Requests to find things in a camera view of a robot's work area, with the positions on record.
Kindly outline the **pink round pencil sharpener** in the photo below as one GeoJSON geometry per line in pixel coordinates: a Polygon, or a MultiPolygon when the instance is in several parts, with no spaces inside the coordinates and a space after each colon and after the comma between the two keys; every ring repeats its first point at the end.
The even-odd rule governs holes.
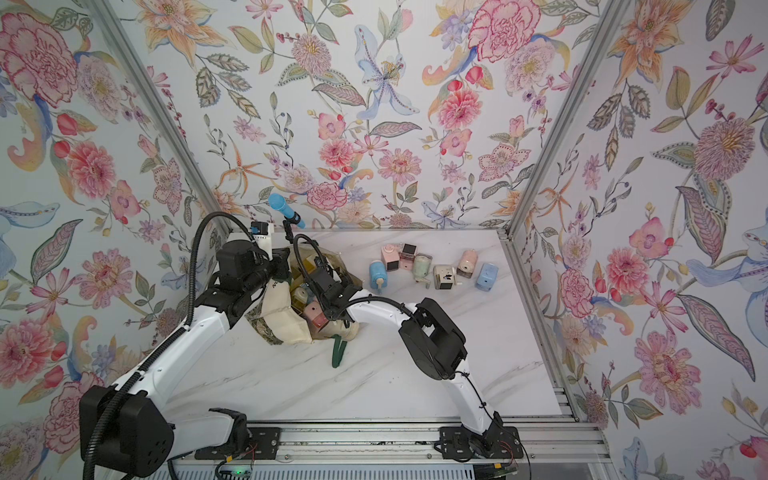
{"type": "Polygon", "coordinates": [[[479,255],[474,249],[466,249],[458,262],[457,274],[465,277],[472,278],[476,269],[479,255]]]}

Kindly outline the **light blue pencil sharpener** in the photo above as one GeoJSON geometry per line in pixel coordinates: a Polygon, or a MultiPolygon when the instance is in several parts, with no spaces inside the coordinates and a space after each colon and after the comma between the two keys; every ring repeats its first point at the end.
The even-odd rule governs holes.
{"type": "Polygon", "coordinates": [[[386,265],[376,260],[369,265],[369,276],[371,288],[378,293],[381,293],[388,285],[388,273],[386,265]]]}

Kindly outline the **blue cube pencil sharpener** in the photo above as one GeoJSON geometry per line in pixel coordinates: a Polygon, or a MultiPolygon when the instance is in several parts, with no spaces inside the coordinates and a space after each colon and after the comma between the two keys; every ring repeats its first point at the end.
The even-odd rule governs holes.
{"type": "Polygon", "coordinates": [[[498,279],[499,268],[493,263],[484,263],[478,272],[475,287],[483,292],[490,292],[498,279]]]}

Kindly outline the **large pink pencil sharpener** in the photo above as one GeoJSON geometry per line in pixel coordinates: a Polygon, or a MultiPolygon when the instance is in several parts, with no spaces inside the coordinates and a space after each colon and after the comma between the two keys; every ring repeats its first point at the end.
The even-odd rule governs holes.
{"type": "Polygon", "coordinates": [[[386,244],[381,248],[380,253],[381,261],[387,272],[400,268],[400,250],[397,245],[386,244]]]}

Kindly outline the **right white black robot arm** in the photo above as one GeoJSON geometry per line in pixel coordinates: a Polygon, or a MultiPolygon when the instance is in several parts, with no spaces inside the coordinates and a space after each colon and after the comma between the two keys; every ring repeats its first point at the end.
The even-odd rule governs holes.
{"type": "Polygon", "coordinates": [[[433,299],[406,304],[375,295],[351,276],[329,266],[299,267],[323,314],[349,326],[362,323],[395,330],[415,366],[441,383],[460,417],[458,427],[441,427],[433,448],[445,460],[508,461],[527,456],[518,430],[506,426],[475,386],[467,360],[466,337],[433,299]]]}

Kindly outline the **cream pencil sharpener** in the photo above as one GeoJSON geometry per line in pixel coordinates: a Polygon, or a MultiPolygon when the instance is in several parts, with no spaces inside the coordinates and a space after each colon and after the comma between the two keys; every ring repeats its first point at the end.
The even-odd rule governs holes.
{"type": "Polygon", "coordinates": [[[435,265],[433,267],[433,278],[436,290],[451,290],[461,284],[456,268],[451,265],[435,265]]]}

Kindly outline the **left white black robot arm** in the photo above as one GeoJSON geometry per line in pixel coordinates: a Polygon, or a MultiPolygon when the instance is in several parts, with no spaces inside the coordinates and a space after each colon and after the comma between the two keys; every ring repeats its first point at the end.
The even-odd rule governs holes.
{"type": "Polygon", "coordinates": [[[148,477],[168,461],[203,449],[225,455],[252,441],[245,414],[211,407],[197,417],[171,421],[164,410],[200,358],[262,298],[269,285],[290,274],[290,251],[271,252],[248,240],[224,244],[214,282],[190,295],[185,319],[140,364],[108,387],[90,388],[79,403],[85,479],[104,467],[128,478],[148,477]]]}

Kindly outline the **small pink pencil sharpener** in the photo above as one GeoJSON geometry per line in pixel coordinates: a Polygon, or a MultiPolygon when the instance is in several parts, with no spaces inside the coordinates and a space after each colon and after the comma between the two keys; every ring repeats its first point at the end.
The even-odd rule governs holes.
{"type": "Polygon", "coordinates": [[[417,246],[410,243],[403,243],[399,249],[400,268],[404,270],[412,270],[415,257],[417,254],[417,246]]]}

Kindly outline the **mint green pencil sharpener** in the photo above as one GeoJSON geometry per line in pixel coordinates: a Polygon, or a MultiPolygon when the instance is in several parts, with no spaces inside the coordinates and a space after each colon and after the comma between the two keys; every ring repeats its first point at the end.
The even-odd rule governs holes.
{"type": "Polygon", "coordinates": [[[414,257],[412,265],[412,275],[417,283],[422,283],[426,287],[431,284],[430,271],[432,257],[427,254],[419,253],[414,257]]]}

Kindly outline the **cream green tote bag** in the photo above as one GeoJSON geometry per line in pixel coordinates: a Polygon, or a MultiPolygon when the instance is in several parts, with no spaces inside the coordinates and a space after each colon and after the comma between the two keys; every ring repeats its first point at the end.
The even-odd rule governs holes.
{"type": "Polygon", "coordinates": [[[347,344],[357,337],[360,325],[329,320],[318,331],[308,323],[303,315],[304,308],[317,300],[299,270],[293,250],[289,249],[288,280],[271,281],[260,302],[245,313],[244,319],[270,345],[310,344],[331,340],[331,366],[337,368],[342,363],[347,344]]]}

